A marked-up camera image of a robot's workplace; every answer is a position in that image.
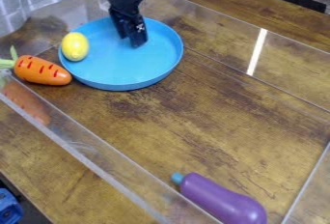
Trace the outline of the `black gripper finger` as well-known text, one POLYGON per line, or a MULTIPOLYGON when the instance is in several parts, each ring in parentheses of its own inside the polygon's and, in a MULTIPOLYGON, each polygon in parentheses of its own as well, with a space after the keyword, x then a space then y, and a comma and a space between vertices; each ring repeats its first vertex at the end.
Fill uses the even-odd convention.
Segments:
POLYGON ((113 21, 119 36, 120 36, 121 39, 124 39, 128 36, 124 17, 113 9, 109 10, 109 16, 112 18, 112 21, 113 21))
POLYGON ((127 32, 129 44, 133 48, 141 46, 148 41, 147 28, 141 15, 128 21, 127 32))

